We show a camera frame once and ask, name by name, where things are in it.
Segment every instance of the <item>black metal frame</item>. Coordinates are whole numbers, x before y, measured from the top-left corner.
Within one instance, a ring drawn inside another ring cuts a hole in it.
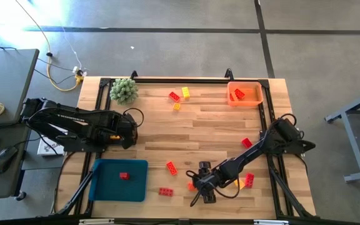
[[[137,83],[227,84],[229,81],[259,82],[261,84],[262,90],[264,91],[264,94],[266,96],[267,108],[269,109],[269,118],[270,118],[271,122],[273,122],[275,120],[273,102],[272,102],[272,97],[271,97],[271,93],[270,93],[270,86],[269,86],[268,79],[235,79],[231,69],[226,70],[226,73],[225,73],[224,77],[228,78],[228,79],[209,79],[209,78],[206,78],[206,79],[204,79],[204,78],[201,78],[201,79],[189,79],[189,78],[186,78],[186,77],[185,78],[176,78],[176,79],[156,78],[156,77],[154,77],[154,78],[147,78],[147,77],[139,78],[136,71],[133,71],[131,76],[130,76],[130,78],[135,80]],[[99,89],[98,89],[95,109],[100,109],[102,99],[103,99],[104,88],[106,86],[108,86],[108,90],[109,90],[112,87],[112,83],[114,82],[114,80],[115,80],[114,78],[101,78],[101,80],[99,82]],[[111,98],[107,94],[104,109],[109,109],[110,104],[111,104]],[[261,119],[261,126],[262,126],[262,132],[261,133],[263,133],[268,128],[268,125],[267,125],[267,122],[266,122],[266,116],[265,116],[265,112],[264,112],[264,104],[263,104],[263,102],[258,105],[258,110],[259,110],[259,115],[260,115],[260,119]],[[268,165],[269,177],[270,177],[270,180],[271,180],[271,188],[272,188],[272,195],[273,195],[273,201],[274,201],[274,210],[276,212],[276,218],[279,218],[279,216],[284,216],[284,213],[283,213],[283,211],[281,209],[281,206],[280,206],[279,193],[278,193],[276,181],[275,181],[273,175],[270,172],[269,161],[271,159],[269,157],[272,157],[272,156],[267,156],[267,165]],[[96,159],[99,159],[99,158],[101,158],[101,153],[96,154]],[[91,153],[87,152],[86,157],[84,158],[84,165],[83,165],[83,168],[82,168],[80,183],[83,182],[83,179],[85,178],[85,176],[88,173],[90,160],[91,160]],[[279,175],[284,180],[284,182],[286,184],[288,184],[287,183],[286,172],[285,172],[286,169],[284,167],[283,157],[282,156],[277,157],[277,161],[278,161],[278,164],[279,164],[279,172],[280,172]],[[80,196],[77,203],[76,203],[76,206],[74,208],[74,213],[75,214],[80,214],[82,200],[83,200],[83,196]],[[286,198],[286,206],[287,206],[287,216],[293,216],[294,215],[293,207],[291,206],[291,203],[289,202],[289,200],[287,198]],[[87,208],[86,208],[84,213],[90,216],[92,211],[93,211],[93,202],[89,200],[87,202]],[[144,219],[143,221],[152,222],[149,219]]]
[[[262,86],[262,89],[266,96],[266,101],[269,109],[269,117],[271,122],[275,120],[273,103],[270,93],[269,81],[268,79],[234,79],[233,73],[230,69],[227,69],[225,78],[228,79],[188,79],[188,78],[177,78],[177,79],[168,79],[168,78],[139,78],[137,72],[133,71],[131,74],[131,78],[134,79],[137,83],[199,83],[199,84],[227,84],[229,81],[242,81],[242,82],[259,82]],[[108,85],[108,88],[111,88],[114,78],[101,78],[99,83],[99,91],[96,101],[96,109],[101,107],[102,97],[103,97],[103,89]],[[106,96],[106,104],[105,109],[109,109],[110,106],[110,98],[107,94]],[[264,112],[263,102],[258,105],[259,115],[261,119],[262,131],[267,130],[268,126],[266,123],[266,117]],[[192,224],[265,224],[266,221],[269,221],[270,224],[284,224],[282,221],[285,221],[285,224],[298,224],[298,225],[313,225],[313,224],[323,224],[323,225],[360,225],[360,223],[356,222],[345,222],[345,221],[333,221],[328,219],[321,219],[320,217],[311,216],[308,212],[302,213],[301,217],[293,216],[293,207],[291,206],[292,202],[298,202],[295,196],[291,193],[291,190],[286,190],[283,188],[283,191],[288,191],[288,196],[290,199],[286,198],[286,205],[287,205],[287,215],[284,215],[281,206],[279,203],[279,194],[276,182],[279,183],[280,186],[286,186],[286,174],[284,168],[284,161],[282,157],[277,157],[277,161],[279,163],[279,173],[273,168],[273,159],[272,156],[267,156],[267,166],[268,166],[268,173],[271,179],[271,187],[272,187],[272,194],[273,194],[273,203],[274,203],[274,210],[276,213],[275,219],[181,219],[181,218],[103,218],[104,222],[106,223],[116,223],[116,224],[129,224],[129,223],[140,223],[140,225],[152,225],[152,224],[173,224],[176,223],[178,225],[192,225]],[[96,153],[96,159],[101,158],[101,153]],[[0,221],[0,224],[79,224],[84,223],[82,219],[98,219],[92,218],[91,213],[93,211],[93,202],[88,201],[86,210],[83,214],[80,213],[81,210],[81,203],[83,199],[83,194],[85,187],[87,186],[88,182],[91,180],[92,172],[89,172],[89,163],[91,160],[91,153],[87,152],[86,157],[84,158],[84,164],[82,168],[81,174],[81,181],[79,189],[74,193],[74,196],[71,200],[65,205],[65,207],[60,210],[57,214],[50,215],[48,217],[36,217],[36,218],[27,218],[27,219],[13,219],[13,220],[6,220]],[[74,215],[68,215],[70,209],[73,207],[74,203],[75,210]]]

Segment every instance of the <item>green plant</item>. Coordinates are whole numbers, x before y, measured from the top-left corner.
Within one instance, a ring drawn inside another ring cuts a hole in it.
[[[132,103],[138,97],[136,82],[132,79],[115,79],[109,93],[112,100],[116,100],[119,105]]]

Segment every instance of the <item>black floor line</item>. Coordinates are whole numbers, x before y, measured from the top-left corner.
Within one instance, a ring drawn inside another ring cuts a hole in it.
[[[60,26],[41,26],[44,32],[63,32]],[[141,27],[64,27],[73,33],[224,33],[258,34],[259,29],[224,29],[224,28],[141,28]],[[28,26],[24,31],[40,31],[37,26]]]
[[[322,34],[322,35],[360,35],[360,30],[317,30],[317,29],[259,29],[237,28],[146,28],[146,27],[64,27],[69,33],[224,33],[224,34]],[[45,32],[63,32],[61,26],[41,26]],[[26,26],[23,31],[40,31],[37,26]]]
[[[256,10],[256,16],[257,16],[257,23],[259,25],[259,30],[261,33],[263,57],[265,58],[267,76],[268,76],[268,78],[274,78],[273,64],[272,64],[272,59],[270,57],[268,37],[266,36],[266,30],[265,30],[265,24],[263,22],[261,5],[259,3],[259,0],[255,0],[254,2],[255,2],[255,10]]]
[[[306,34],[306,35],[360,35],[360,30],[305,30],[267,29],[266,34]]]

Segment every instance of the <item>wooden tabletop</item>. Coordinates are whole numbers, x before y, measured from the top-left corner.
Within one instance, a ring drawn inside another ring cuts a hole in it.
[[[101,77],[85,77],[77,106],[93,110],[96,105]],[[276,117],[291,113],[286,81],[269,79],[272,102]],[[182,95],[187,86],[190,98],[181,98],[179,111],[173,110],[173,101],[168,94],[174,91]],[[147,193],[143,202],[96,201],[93,217],[110,218],[206,218],[206,219],[270,219],[275,218],[268,164],[265,156],[249,163],[240,178],[246,173],[255,175],[251,189],[240,190],[236,199],[216,195],[217,203],[204,204],[202,198],[194,207],[189,204],[196,192],[188,191],[190,178],[186,170],[198,171],[199,161],[210,161],[212,166],[226,158],[238,156],[243,151],[241,140],[249,138],[252,143],[259,139],[261,130],[258,107],[231,107],[227,105],[226,84],[138,84],[139,97],[130,106],[118,106],[114,101],[111,110],[122,113],[129,107],[139,108],[145,114],[144,124],[138,128],[135,146],[123,150],[118,146],[108,147],[104,159],[145,159],[149,163]],[[268,110],[264,102],[266,117]],[[137,111],[129,111],[139,123]],[[61,209],[79,186],[84,153],[78,152],[69,159],[63,169],[57,195],[57,208]],[[172,161],[178,174],[172,176],[166,163]],[[304,164],[293,155],[284,155],[289,187],[301,204],[315,214],[311,190]],[[173,197],[158,195],[160,187],[174,189]],[[236,186],[231,184],[221,190],[234,195]],[[282,210],[285,210],[283,192],[279,191]],[[88,200],[85,191],[82,211]]]

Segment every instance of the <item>blue square mat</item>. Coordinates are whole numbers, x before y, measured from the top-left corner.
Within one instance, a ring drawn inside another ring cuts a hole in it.
[[[92,167],[91,188],[88,198],[92,201],[136,201],[145,199],[148,162],[135,159],[98,159]],[[129,173],[129,180],[122,180],[119,173]]]

